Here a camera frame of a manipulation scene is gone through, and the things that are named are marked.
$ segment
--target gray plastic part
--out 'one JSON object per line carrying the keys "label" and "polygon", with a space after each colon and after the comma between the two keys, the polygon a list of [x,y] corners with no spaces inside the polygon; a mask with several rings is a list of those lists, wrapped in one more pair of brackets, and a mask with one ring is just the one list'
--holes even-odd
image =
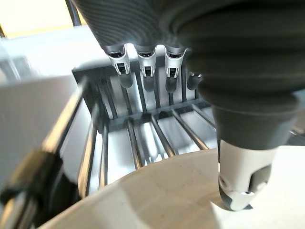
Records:
{"label": "gray plastic part", "polygon": [[121,74],[118,76],[120,79],[120,84],[124,88],[130,88],[132,86],[132,75],[129,74]]}
{"label": "gray plastic part", "polygon": [[167,77],[165,82],[165,88],[168,93],[174,93],[177,89],[177,78]]}
{"label": "gray plastic part", "polygon": [[143,77],[144,89],[148,92],[152,92],[154,90],[154,85],[155,85],[154,81],[155,81],[154,76]]}

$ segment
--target metal rod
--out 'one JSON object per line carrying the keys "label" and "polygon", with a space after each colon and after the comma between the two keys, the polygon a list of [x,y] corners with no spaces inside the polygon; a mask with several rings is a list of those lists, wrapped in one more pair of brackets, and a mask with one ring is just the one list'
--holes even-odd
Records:
{"label": "metal rod", "polygon": [[198,90],[196,89],[195,90],[195,99],[199,99],[200,98],[200,95],[199,95],[199,92],[198,92]]}
{"label": "metal rod", "polygon": [[122,86],[121,86],[121,89],[122,89],[123,97],[124,97],[124,100],[125,100],[125,103],[126,103],[127,112],[128,112],[129,115],[132,115],[132,105],[130,104],[127,89],[122,87]]}
{"label": "metal rod", "polygon": [[196,106],[196,105],[193,104],[193,105],[192,105],[192,108],[193,108],[193,110],[194,110],[201,118],[204,119],[204,121],[206,121],[206,122],[207,122],[211,127],[213,127],[214,130],[216,131],[216,126],[215,126],[215,124],[214,124],[211,120],[209,120],[209,119],[206,117],[205,113],[204,113],[202,110],[200,110],[198,106]]}
{"label": "metal rod", "polygon": [[182,102],[186,101],[186,68],[181,66],[181,90],[182,90]]}
{"label": "metal rod", "polygon": [[0,229],[29,229],[37,211],[37,203],[21,192],[4,207]]}
{"label": "metal rod", "polygon": [[143,110],[143,112],[146,113],[147,108],[146,108],[145,97],[144,97],[144,92],[143,92],[143,86],[142,86],[140,73],[135,73],[135,79],[136,79],[137,85],[138,85],[138,91],[139,91],[139,95],[140,95],[142,110]]}
{"label": "metal rod", "polygon": [[134,166],[135,166],[135,169],[137,170],[137,169],[143,167],[143,163],[141,161],[140,150],[138,147],[137,139],[135,137],[133,123],[130,119],[128,119],[128,121],[127,121],[127,128],[128,128],[128,133],[129,133],[130,144],[132,147],[132,156],[133,156]]}
{"label": "metal rod", "polygon": [[186,131],[186,133],[190,136],[190,138],[196,143],[199,149],[208,149],[206,144],[200,140],[200,138],[191,130],[191,128],[183,121],[183,119],[178,115],[175,110],[172,110],[174,118],[180,124],[180,126]]}
{"label": "metal rod", "polygon": [[155,71],[154,77],[156,77],[155,78],[156,85],[154,87],[154,98],[156,100],[156,108],[158,109],[161,107],[161,104],[160,104],[160,95],[159,95],[159,74],[157,73],[157,71]]}
{"label": "metal rod", "polygon": [[162,146],[164,148],[164,150],[166,151],[167,153],[167,156],[168,157],[173,157],[176,155],[174,149],[171,147],[171,145],[169,144],[169,142],[167,141],[163,131],[161,130],[157,120],[154,118],[154,116],[152,115],[152,125],[162,143]]}
{"label": "metal rod", "polygon": [[108,102],[109,102],[109,106],[110,106],[110,109],[111,109],[111,112],[112,112],[112,116],[113,116],[114,119],[118,118],[118,114],[116,113],[115,105],[114,105],[114,102],[113,102],[113,98],[112,98],[107,80],[106,80],[106,83],[102,83],[102,85],[104,87],[104,90],[105,90],[105,93],[106,93],[106,96],[107,96],[107,99],[108,99]]}
{"label": "metal rod", "polygon": [[168,93],[168,100],[169,100],[170,106],[172,106],[173,105],[173,93]]}
{"label": "metal rod", "polygon": [[108,122],[105,121],[102,133],[102,155],[101,155],[101,166],[100,166],[100,183],[99,188],[102,188],[108,183],[108,133],[109,126]]}
{"label": "metal rod", "polygon": [[81,198],[85,198],[89,194],[89,186],[91,179],[91,171],[94,159],[95,141],[96,141],[96,121],[99,116],[99,108],[94,105],[91,113],[91,123],[87,136],[87,143],[84,150],[81,168],[78,175],[78,190]]}
{"label": "metal rod", "polygon": [[72,94],[64,110],[57,119],[52,130],[42,143],[42,149],[47,152],[59,153],[59,150],[67,136],[69,128],[75,118],[81,100],[88,87],[88,80],[84,78],[79,84],[78,89]]}
{"label": "metal rod", "polygon": [[72,1],[71,0],[66,0],[66,4],[67,4],[67,7],[68,7],[68,11],[69,11],[73,26],[81,25],[80,16],[78,15],[77,9],[74,6],[74,4],[72,3]]}

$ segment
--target robotic hand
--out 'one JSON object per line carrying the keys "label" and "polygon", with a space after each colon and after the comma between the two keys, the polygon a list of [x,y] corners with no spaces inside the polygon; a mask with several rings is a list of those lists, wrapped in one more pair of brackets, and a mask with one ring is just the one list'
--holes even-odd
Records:
{"label": "robotic hand", "polygon": [[144,78],[153,77],[153,50],[164,44],[169,93],[185,47],[191,49],[187,67],[202,74],[198,90],[216,122],[220,194],[229,209],[247,208],[267,184],[277,148],[304,107],[305,93],[296,92],[305,88],[304,1],[74,3],[107,53],[135,45]]}

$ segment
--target dish rack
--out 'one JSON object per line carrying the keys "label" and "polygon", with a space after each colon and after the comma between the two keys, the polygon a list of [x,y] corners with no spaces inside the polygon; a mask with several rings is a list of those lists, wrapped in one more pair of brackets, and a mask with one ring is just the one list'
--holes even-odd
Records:
{"label": "dish rack", "polygon": [[[135,169],[153,163],[145,150],[140,147],[136,129],[149,124],[154,131],[155,141],[159,141],[166,153],[162,159],[179,154],[160,127],[160,122],[172,118],[180,125],[200,150],[208,149],[198,133],[190,127],[181,115],[194,112],[202,123],[216,131],[213,118],[203,109],[210,107],[198,95],[197,90],[189,90],[187,81],[192,77],[184,63],[179,73],[178,87],[174,93],[165,91],[164,51],[157,49],[154,89],[147,92],[137,58],[130,58],[132,87],[120,85],[115,69],[109,63],[89,63],[76,67],[72,73],[78,83],[77,90],[70,97],[57,122],[42,143],[41,148],[30,153],[18,166],[9,180],[1,199],[6,203],[6,222],[23,222],[36,226],[56,216],[90,192],[90,180],[96,146],[97,133],[102,135],[99,188],[108,182],[109,134],[123,129],[128,130]],[[91,113],[91,123],[78,176],[78,184],[71,183],[64,175],[60,149],[78,112],[82,99]]]}

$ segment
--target metal bar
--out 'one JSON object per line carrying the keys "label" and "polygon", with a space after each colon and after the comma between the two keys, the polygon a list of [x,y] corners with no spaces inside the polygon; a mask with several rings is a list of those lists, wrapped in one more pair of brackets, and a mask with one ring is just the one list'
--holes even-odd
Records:
{"label": "metal bar", "polygon": [[199,99],[200,95],[199,95],[198,89],[196,89],[194,93],[195,93],[195,99]]}
{"label": "metal bar", "polygon": [[101,166],[100,166],[100,183],[99,188],[102,188],[107,185],[108,181],[108,133],[109,126],[108,122],[105,121],[103,126],[103,144],[102,144],[102,155],[101,155]]}
{"label": "metal bar", "polygon": [[78,175],[78,190],[81,198],[85,198],[89,194],[89,186],[91,179],[91,171],[94,159],[94,150],[95,150],[95,141],[96,141],[96,121],[99,116],[99,108],[98,105],[95,104],[93,106],[93,110],[91,113],[91,123],[87,136],[87,143],[84,150],[81,168]]}
{"label": "metal bar", "polygon": [[42,149],[47,152],[59,153],[59,150],[67,136],[69,128],[75,118],[81,100],[88,87],[88,80],[84,78],[79,84],[78,89],[72,94],[64,110],[57,119],[52,130],[42,143]]}
{"label": "metal bar", "polygon": [[135,73],[135,79],[136,79],[137,85],[138,85],[138,91],[139,91],[139,95],[140,95],[142,111],[146,113],[147,112],[147,108],[146,108],[146,103],[145,103],[145,97],[144,97],[144,92],[143,92],[141,76],[140,76],[139,73]]}
{"label": "metal bar", "polygon": [[157,73],[157,71],[155,71],[154,73],[154,77],[155,81],[156,81],[156,85],[154,87],[154,98],[156,100],[156,108],[160,108],[161,104],[160,104],[160,95],[159,95],[159,74]]}
{"label": "metal bar", "polygon": [[168,100],[169,100],[170,106],[172,106],[173,105],[173,93],[168,93]]}
{"label": "metal bar", "polygon": [[128,119],[128,121],[127,121],[127,128],[128,128],[128,133],[129,133],[130,144],[132,147],[132,156],[133,156],[134,166],[135,166],[135,169],[137,170],[137,169],[143,167],[143,163],[141,161],[140,150],[138,147],[137,139],[135,137],[133,123],[130,119]]}
{"label": "metal bar", "polygon": [[110,89],[109,89],[107,80],[106,80],[106,83],[102,83],[102,85],[104,87],[104,90],[105,90],[105,93],[106,93],[106,96],[107,96],[107,99],[108,99],[108,102],[109,102],[109,106],[110,106],[110,109],[111,109],[111,112],[112,112],[112,116],[113,116],[114,119],[118,118],[118,114],[116,113],[115,105],[114,105],[114,102],[113,102],[113,99],[112,99],[112,95],[110,93]]}
{"label": "metal bar", "polygon": [[121,89],[122,89],[123,97],[124,97],[124,100],[125,100],[125,103],[126,103],[127,112],[128,112],[129,115],[132,115],[132,105],[130,104],[127,89],[122,87],[122,86],[121,86]]}
{"label": "metal bar", "polygon": [[186,68],[181,66],[181,90],[182,90],[182,102],[186,101]]}
{"label": "metal bar", "polygon": [[21,192],[4,207],[0,229],[29,229],[37,211],[37,203]]}
{"label": "metal bar", "polygon": [[193,108],[193,110],[194,110],[201,118],[204,119],[204,121],[206,121],[206,122],[207,122],[211,127],[213,127],[214,130],[216,131],[216,126],[215,126],[215,124],[214,124],[211,120],[209,120],[209,119],[206,117],[206,115],[204,114],[204,112],[203,112],[202,110],[200,110],[198,106],[196,106],[196,105],[193,104],[193,105],[192,105],[192,108]]}
{"label": "metal bar", "polygon": [[200,140],[200,138],[191,130],[191,128],[183,121],[183,119],[178,115],[175,110],[172,110],[174,118],[180,124],[180,126],[186,131],[186,133],[190,136],[190,138],[196,143],[199,149],[208,149],[206,144]]}
{"label": "metal bar", "polygon": [[152,115],[152,125],[162,143],[162,146],[164,148],[164,150],[166,151],[167,153],[167,156],[168,157],[173,157],[176,155],[174,149],[171,147],[171,145],[169,144],[169,142],[167,141],[163,131],[161,130],[157,120],[154,118],[154,116]]}
{"label": "metal bar", "polygon": [[[151,110],[148,110],[147,112],[151,113],[152,115],[158,115],[160,113],[168,113],[169,116],[171,116],[172,109],[175,109],[175,111],[178,112],[179,114],[184,114],[184,113],[193,111],[192,104],[197,104],[197,106],[200,108],[209,107],[209,105],[207,103],[203,102],[202,100],[192,99],[192,100],[188,100],[184,103],[175,103],[172,106],[163,106],[159,109],[153,108]],[[112,131],[121,130],[121,129],[126,128],[126,125],[124,125],[124,123],[127,118],[133,119],[137,125],[141,125],[141,124],[150,122],[150,119],[143,119],[142,117],[143,117],[143,113],[141,112],[141,113],[135,113],[135,114],[132,114],[129,116],[125,116],[125,117],[119,117],[114,120],[110,120],[109,131],[112,132]],[[163,119],[165,117],[166,117],[165,115],[161,115],[158,117],[158,120]]]}
{"label": "metal bar", "polygon": [[78,15],[77,9],[72,3],[71,0],[66,0],[67,8],[73,23],[73,26],[79,26],[81,25],[80,16]]}

